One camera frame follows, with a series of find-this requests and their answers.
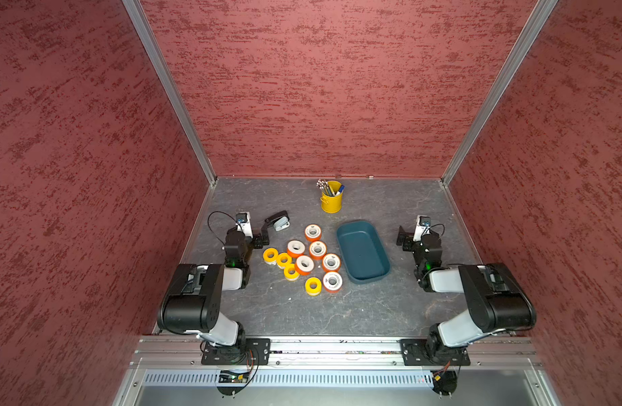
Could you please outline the teal storage box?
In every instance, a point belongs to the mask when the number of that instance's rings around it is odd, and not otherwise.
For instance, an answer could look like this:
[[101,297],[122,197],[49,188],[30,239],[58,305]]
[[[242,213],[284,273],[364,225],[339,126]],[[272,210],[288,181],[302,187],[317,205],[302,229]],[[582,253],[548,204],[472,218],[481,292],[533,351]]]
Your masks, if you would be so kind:
[[343,223],[336,231],[343,265],[354,284],[377,282],[390,273],[390,260],[376,228],[364,220]]

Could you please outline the orange tape roll top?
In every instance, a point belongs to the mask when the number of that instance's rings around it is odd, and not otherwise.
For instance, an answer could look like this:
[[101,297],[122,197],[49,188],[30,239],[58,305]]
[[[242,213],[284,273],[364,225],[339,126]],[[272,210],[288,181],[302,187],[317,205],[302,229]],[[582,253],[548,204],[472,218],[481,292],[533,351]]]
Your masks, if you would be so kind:
[[321,240],[322,229],[317,224],[309,224],[304,230],[304,235],[309,242],[318,241]]

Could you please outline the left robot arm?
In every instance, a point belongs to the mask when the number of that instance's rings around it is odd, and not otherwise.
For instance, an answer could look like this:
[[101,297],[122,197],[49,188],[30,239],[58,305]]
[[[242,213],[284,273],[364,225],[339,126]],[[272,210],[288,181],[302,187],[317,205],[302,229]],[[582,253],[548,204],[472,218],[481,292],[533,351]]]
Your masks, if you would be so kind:
[[254,359],[241,323],[221,313],[221,295],[246,289],[253,250],[270,243],[270,228],[288,228],[290,217],[287,211],[279,211],[264,220],[258,233],[253,231],[250,219],[247,211],[231,217],[234,227],[222,240],[223,262],[178,265],[158,311],[161,331],[193,335],[204,342],[205,362],[236,365]]

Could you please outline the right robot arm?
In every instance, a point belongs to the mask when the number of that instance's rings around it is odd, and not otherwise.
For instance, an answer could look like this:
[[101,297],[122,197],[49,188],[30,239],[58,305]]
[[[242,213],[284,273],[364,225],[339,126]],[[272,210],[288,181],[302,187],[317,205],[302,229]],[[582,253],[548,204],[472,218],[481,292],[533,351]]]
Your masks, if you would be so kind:
[[439,233],[421,226],[399,228],[396,244],[412,253],[417,284],[426,293],[463,294],[466,309],[436,323],[426,338],[400,340],[406,366],[468,366],[468,345],[509,331],[532,329],[537,312],[510,269],[502,263],[444,267]]

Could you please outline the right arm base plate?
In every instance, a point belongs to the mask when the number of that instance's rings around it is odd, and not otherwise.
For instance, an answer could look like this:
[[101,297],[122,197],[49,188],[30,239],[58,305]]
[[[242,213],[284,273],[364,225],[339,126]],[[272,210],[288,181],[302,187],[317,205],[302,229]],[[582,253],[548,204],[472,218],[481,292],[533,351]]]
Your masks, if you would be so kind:
[[402,339],[400,353],[405,366],[470,366],[466,347],[451,348],[437,338]]

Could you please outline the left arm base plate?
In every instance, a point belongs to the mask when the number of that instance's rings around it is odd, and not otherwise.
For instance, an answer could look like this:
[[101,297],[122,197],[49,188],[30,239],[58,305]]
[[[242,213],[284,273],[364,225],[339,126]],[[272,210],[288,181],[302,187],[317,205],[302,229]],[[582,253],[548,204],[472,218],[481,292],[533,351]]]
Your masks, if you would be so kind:
[[268,365],[271,340],[268,338],[240,338],[234,346],[212,345],[201,347],[202,365]]

